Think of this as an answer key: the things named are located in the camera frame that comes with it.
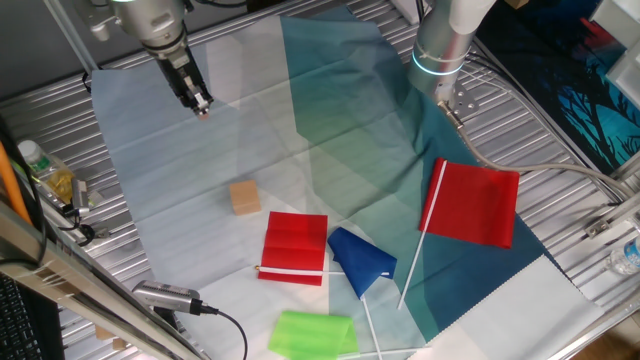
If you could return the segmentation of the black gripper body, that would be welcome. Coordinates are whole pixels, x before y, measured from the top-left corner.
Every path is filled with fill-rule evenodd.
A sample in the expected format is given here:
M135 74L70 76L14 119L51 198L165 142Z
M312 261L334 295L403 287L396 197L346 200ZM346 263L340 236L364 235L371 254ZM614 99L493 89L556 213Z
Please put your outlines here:
M158 60L157 63L180 102L181 95L185 92L191 93L192 86L206 88L204 79L189 48L179 51L174 62L170 59L162 59Z

